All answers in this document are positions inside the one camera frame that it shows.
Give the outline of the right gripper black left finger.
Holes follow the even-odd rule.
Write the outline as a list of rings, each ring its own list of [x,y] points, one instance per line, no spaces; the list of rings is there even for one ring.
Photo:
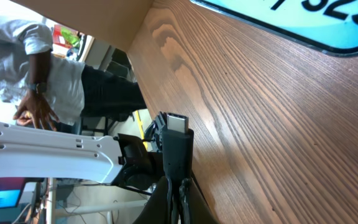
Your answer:
[[[172,181],[162,177],[133,224],[169,224],[172,222],[171,215]]]

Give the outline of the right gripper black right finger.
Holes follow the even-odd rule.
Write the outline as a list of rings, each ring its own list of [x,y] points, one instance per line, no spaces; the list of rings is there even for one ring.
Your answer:
[[[188,170],[178,173],[180,218],[184,224],[218,224]]]

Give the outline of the Galaxy S25 smartphone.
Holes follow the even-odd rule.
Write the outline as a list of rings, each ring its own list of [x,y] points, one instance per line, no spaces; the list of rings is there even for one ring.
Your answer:
[[[358,55],[358,0],[192,0],[335,57]]]

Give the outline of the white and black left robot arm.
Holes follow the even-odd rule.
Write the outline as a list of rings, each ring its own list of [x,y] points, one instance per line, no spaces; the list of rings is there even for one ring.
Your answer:
[[[145,190],[164,175],[162,155],[136,136],[91,137],[0,122],[0,177],[92,180]]]

